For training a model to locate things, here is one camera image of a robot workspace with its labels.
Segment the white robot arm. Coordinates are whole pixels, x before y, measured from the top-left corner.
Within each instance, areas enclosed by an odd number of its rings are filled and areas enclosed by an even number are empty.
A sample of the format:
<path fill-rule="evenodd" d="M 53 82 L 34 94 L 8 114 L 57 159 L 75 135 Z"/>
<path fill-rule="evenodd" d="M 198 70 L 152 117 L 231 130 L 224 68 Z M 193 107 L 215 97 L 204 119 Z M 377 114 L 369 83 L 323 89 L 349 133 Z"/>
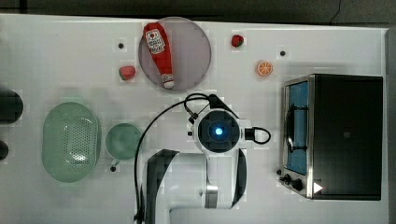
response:
<path fill-rule="evenodd" d="M 144 224 L 170 224 L 175 209 L 231 209 L 244 197 L 248 166 L 244 151 L 251 121 L 211 109 L 191 127 L 199 149 L 162 149 L 145 164 L 141 184 Z"/>

